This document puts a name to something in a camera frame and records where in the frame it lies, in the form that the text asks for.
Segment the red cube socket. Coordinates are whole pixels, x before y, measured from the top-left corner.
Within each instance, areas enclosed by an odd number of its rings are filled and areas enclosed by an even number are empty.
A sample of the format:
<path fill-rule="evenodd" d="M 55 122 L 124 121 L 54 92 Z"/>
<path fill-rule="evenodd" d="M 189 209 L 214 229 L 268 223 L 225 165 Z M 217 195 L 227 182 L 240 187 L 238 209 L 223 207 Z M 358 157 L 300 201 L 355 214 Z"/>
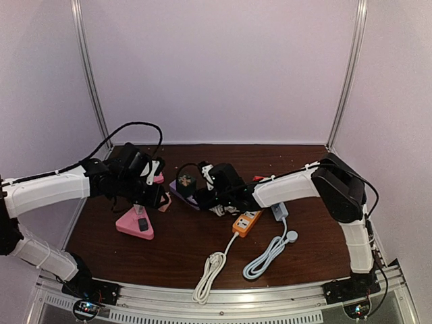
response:
<path fill-rule="evenodd" d="M 253 177 L 253 181 L 254 182 L 260 182 L 260 181 L 262 181 L 262 180 L 264 180 L 265 178 L 263 177 L 263 176 L 259 176 L 259 175 L 256 175 L 256 176 L 254 176 Z"/>

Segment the pink square plug adapter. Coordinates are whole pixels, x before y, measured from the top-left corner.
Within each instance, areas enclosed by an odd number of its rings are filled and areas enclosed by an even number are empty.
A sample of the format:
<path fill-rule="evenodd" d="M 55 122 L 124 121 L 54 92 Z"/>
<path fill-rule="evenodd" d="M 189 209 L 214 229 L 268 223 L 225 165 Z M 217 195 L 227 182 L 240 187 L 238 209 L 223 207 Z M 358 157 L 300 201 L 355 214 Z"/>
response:
<path fill-rule="evenodd" d="M 163 183 L 163 182 L 164 182 L 164 176 L 163 176 L 163 173 L 161 172 L 159 175 L 155 175 L 155 176 L 153 177 L 153 182 L 154 182 L 154 183 L 157 183 L 157 184 L 161 184 L 161 183 Z"/>

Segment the white charger plug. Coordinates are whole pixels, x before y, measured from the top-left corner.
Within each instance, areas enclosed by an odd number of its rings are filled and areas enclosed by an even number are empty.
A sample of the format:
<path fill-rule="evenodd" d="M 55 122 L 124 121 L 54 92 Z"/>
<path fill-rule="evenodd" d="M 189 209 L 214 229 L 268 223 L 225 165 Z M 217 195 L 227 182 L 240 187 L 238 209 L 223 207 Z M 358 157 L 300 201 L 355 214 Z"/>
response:
<path fill-rule="evenodd" d="M 134 205 L 134 210 L 137 215 L 142 215 L 145 212 L 145 208 L 141 205 Z"/>

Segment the pink triangular socket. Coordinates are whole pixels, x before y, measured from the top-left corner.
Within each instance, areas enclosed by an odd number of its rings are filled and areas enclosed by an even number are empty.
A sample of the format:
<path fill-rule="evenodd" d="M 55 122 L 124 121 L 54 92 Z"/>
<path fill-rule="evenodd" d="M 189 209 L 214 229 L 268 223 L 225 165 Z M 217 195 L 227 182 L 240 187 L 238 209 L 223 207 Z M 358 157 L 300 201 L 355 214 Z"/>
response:
<path fill-rule="evenodd" d="M 145 232 L 141 232 L 139 230 L 138 219 L 140 218 L 146 218 L 148 221 L 148 230 Z M 142 215 L 137 215 L 135 213 L 134 207 L 132 207 L 115 222 L 115 226 L 117 231 L 124 234 L 136 236 L 145 240 L 152 240 L 154 238 L 154 230 L 146 209 Z"/>

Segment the beige pink plug adapter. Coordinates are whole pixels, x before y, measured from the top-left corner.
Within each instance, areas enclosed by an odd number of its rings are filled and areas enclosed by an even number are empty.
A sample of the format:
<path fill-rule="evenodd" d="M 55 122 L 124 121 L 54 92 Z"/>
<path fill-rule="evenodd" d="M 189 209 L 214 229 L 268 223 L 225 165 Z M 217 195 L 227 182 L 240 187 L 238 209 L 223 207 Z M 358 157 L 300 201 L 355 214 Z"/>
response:
<path fill-rule="evenodd" d="M 171 205 L 171 197 L 168 192 L 165 193 L 165 196 L 161 198 L 161 206 L 158 208 L 158 210 L 162 213 L 166 212 Z"/>

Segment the dark green cube adapter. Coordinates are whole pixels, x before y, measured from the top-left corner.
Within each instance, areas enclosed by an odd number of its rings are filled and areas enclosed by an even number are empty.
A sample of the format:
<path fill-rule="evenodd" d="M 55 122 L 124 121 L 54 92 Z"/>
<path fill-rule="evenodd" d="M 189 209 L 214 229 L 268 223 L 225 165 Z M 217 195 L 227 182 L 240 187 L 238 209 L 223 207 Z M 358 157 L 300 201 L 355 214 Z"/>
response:
<path fill-rule="evenodd" d="M 188 198 L 196 191 L 196 178 L 185 173 L 177 178 L 176 189 L 183 198 Z"/>

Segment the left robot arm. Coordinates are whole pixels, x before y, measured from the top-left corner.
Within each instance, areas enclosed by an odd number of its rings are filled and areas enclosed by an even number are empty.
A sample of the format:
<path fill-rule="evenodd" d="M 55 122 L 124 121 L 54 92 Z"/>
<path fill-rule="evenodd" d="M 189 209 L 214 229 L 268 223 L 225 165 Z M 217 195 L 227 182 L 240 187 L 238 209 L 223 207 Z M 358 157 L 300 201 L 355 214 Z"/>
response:
<path fill-rule="evenodd" d="M 122 162 L 119 159 L 90 159 L 68 171 L 52 171 L 1 183 L 1 255 L 15 256 L 38 269 L 70 282 L 83 300 L 97 294 L 97 285 L 85 262 L 36 237 L 23 225 L 21 214 L 67 200 L 105 196 L 122 197 L 133 205 L 162 210 L 171 199 L 155 176 L 161 173 L 161 159 Z"/>

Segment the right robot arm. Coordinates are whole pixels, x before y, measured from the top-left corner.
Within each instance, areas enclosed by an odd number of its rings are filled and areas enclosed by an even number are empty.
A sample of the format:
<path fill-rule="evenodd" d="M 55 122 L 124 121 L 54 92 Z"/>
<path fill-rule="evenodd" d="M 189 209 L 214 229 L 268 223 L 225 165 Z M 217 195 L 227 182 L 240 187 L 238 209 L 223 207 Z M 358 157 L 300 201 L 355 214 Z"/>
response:
<path fill-rule="evenodd" d="M 350 255 L 351 272 L 346 283 L 350 297 L 360 298 L 372 286 L 368 274 L 373 268 L 373 253 L 367 229 L 366 180 L 333 153 L 306 164 L 297 171 L 272 175 L 246 183 L 230 163 L 200 163 L 207 186 L 193 193 L 199 209 L 214 207 L 222 211 L 259 211 L 292 200 L 317 197 L 342 228 Z"/>

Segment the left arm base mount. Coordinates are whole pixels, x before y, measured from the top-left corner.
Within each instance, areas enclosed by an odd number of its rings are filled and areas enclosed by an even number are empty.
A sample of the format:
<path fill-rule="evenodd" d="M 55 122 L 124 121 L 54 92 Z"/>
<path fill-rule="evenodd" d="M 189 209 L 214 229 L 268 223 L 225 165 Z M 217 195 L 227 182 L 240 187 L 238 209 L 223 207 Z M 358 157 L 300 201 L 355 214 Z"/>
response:
<path fill-rule="evenodd" d="M 78 272 L 69 281 L 56 277 L 56 280 L 62 284 L 61 291 L 97 304 L 116 305 L 120 291 L 119 284 L 94 279 L 84 260 L 74 253 L 72 257 L 77 263 Z"/>

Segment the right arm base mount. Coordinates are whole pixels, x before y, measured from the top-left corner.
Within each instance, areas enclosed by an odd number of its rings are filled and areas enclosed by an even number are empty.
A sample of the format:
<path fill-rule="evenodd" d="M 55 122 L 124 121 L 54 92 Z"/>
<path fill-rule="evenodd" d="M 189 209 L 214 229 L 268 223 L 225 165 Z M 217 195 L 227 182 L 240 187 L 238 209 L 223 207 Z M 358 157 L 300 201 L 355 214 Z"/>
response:
<path fill-rule="evenodd" d="M 381 291 L 381 286 L 374 271 L 369 273 L 351 273 L 347 279 L 333 280 L 322 285 L 327 304 L 347 302 L 366 298 Z"/>

